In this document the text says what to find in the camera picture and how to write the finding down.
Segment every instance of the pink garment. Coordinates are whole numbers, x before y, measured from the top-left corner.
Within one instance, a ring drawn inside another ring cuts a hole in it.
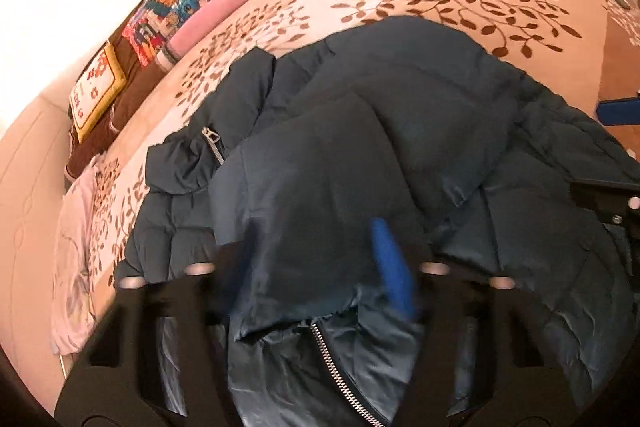
[[[82,349],[95,324],[87,254],[100,156],[95,156],[62,200],[54,246],[51,339],[55,354]]]
[[[168,46],[182,58],[209,32],[248,0],[211,0],[184,23],[169,40]]]

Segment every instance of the metal zipper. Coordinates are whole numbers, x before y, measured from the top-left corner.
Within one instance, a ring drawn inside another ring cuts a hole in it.
[[[222,165],[225,162],[225,159],[222,157],[222,154],[220,153],[220,150],[218,149],[218,146],[216,145],[216,143],[218,143],[220,141],[220,135],[218,133],[210,130],[209,127],[203,127],[202,128],[202,135],[204,136],[204,139],[209,144],[211,152],[216,157],[216,160],[218,160],[218,163],[220,165]]]
[[[334,359],[331,357],[331,353],[329,352],[329,348],[326,346],[326,342],[322,337],[322,333],[320,328],[316,324],[311,324],[311,331],[316,338],[316,342],[318,343],[318,347],[320,348],[320,353],[322,356],[322,360],[324,360],[324,365],[326,365],[331,377],[334,379],[335,384],[340,389],[342,395],[347,399],[349,404],[356,410],[356,412],[362,416],[370,425],[374,427],[385,427],[385,425],[379,422],[368,410],[364,407],[356,396],[351,392],[349,386],[344,381],[344,378],[338,372],[338,368],[335,365]]]

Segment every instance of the yellow pillow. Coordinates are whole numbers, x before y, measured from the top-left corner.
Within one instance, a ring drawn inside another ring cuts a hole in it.
[[[118,63],[113,45],[107,42],[86,67],[69,95],[80,143],[126,83],[127,78]]]

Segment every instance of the dark gray puffer jacket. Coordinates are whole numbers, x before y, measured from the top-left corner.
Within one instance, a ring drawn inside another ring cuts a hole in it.
[[[220,135],[216,156],[203,127]],[[636,333],[622,229],[577,208],[569,181],[640,182],[640,166],[584,113],[465,34],[419,18],[353,28],[279,60],[238,60],[190,124],[151,147],[150,193],[118,279],[177,277],[247,221],[264,233],[228,328],[226,376],[248,427],[356,426],[318,356],[319,328],[369,423],[389,425],[423,330],[389,308],[373,217],[533,293],[580,407]],[[185,413],[171,320],[162,376]],[[474,322],[451,412],[468,406]]]

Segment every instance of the zipper pull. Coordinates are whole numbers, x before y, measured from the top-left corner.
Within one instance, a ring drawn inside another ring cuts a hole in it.
[[[213,156],[215,156],[218,163],[222,165],[225,162],[225,159],[222,157],[220,149],[218,149],[218,146],[216,145],[220,141],[220,135],[215,131],[210,130],[209,127],[202,128],[202,135],[209,144],[209,148],[211,149]]]

